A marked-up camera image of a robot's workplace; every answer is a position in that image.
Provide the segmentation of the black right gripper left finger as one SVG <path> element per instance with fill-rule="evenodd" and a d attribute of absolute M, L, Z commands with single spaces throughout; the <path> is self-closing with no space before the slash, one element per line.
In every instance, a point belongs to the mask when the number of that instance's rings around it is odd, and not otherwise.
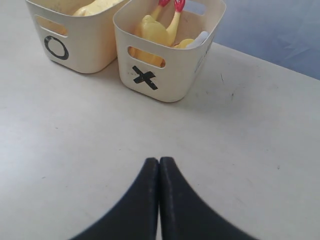
<path fill-rule="evenodd" d="M 155 240 L 159 212 L 159 161 L 147 158 L 123 197 L 73 240 Z"/>

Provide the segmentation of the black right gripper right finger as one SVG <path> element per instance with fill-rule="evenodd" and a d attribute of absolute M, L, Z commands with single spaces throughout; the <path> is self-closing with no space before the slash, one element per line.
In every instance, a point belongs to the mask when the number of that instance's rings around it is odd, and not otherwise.
<path fill-rule="evenodd" d="M 251 240 L 193 190 L 172 157 L 159 161 L 160 221 L 164 240 Z"/>

